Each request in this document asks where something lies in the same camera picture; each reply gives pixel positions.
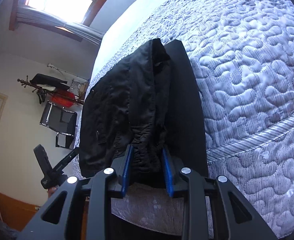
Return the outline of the person's left hand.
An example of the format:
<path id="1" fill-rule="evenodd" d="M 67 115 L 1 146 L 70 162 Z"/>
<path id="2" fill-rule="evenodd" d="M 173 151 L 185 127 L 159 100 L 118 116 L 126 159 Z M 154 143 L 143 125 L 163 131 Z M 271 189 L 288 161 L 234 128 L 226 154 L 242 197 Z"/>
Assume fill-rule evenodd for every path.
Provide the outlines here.
<path id="1" fill-rule="evenodd" d="M 53 186 L 51 188 L 48 189 L 47 194 L 48 194 L 48 198 L 50 198 L 59 188 L 59 186 Z"/>

